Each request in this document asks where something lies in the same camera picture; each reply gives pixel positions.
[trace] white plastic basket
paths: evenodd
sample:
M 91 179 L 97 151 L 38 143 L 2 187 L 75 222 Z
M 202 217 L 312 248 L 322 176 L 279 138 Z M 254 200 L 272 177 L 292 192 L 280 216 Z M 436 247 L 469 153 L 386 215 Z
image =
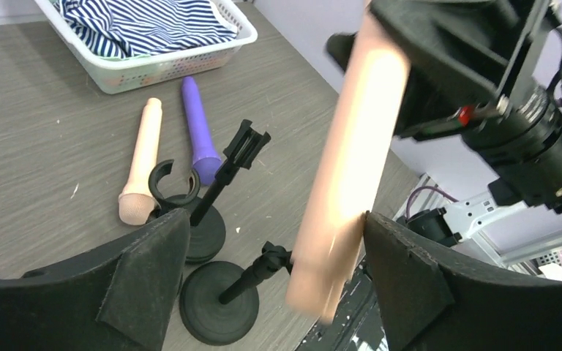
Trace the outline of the white plastic basket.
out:
M 164 53 L 124 61 L 110 61 L 93 54 L 53 6 L 56 0 L 35 0 L 92 80 L 107 94 L 117 94 L 174 78 L 224 66 L 242 45 L 258 38 L 251 22 L 231 0 L 212 0 L 220 14 L 238 27 L 235 40 L 201 48 Z

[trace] wooden table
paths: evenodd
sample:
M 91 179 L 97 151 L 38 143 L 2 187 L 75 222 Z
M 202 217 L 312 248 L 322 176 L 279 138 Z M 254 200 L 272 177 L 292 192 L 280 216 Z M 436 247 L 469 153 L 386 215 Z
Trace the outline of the wooden table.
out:
M 243 118 L 272 135 L 216 202 L 228 229 L 216 259 L 246 266 L 265 241 L 292 247 L 337 94 L 251 4 L 239 6 L 258 41 L 196 79 L 219 151 Z M 176 160 L 160 189 L 187 190 L 191 151 L 179 83 L 108 96 L 47 23 L 0 26 L 0 278 L 133 230 L 119 221 L 117 196 L 149 97 L 164 109 L 159 160 Z M 416 182 L 392 154 L 375 210 L 391 216 Z M 301 341 L 313 321 L 285 306 L 287 278 L 279 273 L 261 285 L 255 327 L 224 350 L 293 350 Z M 176 307 L 165 350 L 215 349 L 186 332 Z

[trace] beige microphone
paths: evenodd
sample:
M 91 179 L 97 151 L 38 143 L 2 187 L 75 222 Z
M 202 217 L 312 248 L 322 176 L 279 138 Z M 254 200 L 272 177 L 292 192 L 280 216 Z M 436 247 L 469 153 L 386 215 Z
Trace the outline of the beige microphone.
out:
M 291 308 L 321 322 L 333 320 L 356 267 L 364 215 L 375 202 L 410 67 L 366 11 L 293 248 L 285 296 Z
M 143 225 L 156 207 L 156 200 L 149 192 L 148 179 L 156 166 L 161 123 L 162 104 L 151 98 L 141 116 L 128 182 L 118 197 L 119 218 L 123 223 Z

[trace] clothing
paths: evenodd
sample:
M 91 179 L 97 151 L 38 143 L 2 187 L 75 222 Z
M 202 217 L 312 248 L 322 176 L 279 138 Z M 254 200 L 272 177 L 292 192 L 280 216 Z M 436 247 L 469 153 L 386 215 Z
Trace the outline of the clothing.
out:
M 98 56 L 127 59 L 229 42 L 210 0 L 57 0 L 55 7 Z

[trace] purple microphone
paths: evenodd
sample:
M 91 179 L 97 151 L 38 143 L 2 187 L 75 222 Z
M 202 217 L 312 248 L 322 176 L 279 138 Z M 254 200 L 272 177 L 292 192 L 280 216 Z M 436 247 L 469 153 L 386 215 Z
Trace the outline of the purple microphone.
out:
M 182 99 L 192 144 L 192 168 L 199 173 L 201 183 L 208 186 L 212 184 L 214 175 L 221 167 L 221 158 L 214 149 L 206 113 L 203 111 L 199 89 L 193 77 L 183 79 Z

